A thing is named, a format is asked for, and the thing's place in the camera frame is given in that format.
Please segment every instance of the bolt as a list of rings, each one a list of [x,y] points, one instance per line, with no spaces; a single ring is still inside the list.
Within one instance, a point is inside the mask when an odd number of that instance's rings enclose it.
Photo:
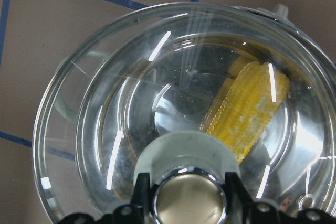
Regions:
[[[308,212],[306,212],[306,216],[312,221],[319,221],[321,219],[319,214],[313,210],[309,210]]]
[[[270,212],[271,208],[269,207],[269,205],[265,204],[265,203],[259,203],[257,204],[257,209],[260,212]]]
[[[120,213],[124,216],[129,215],[132,212],[132,208],[125,206],[120,210]]]

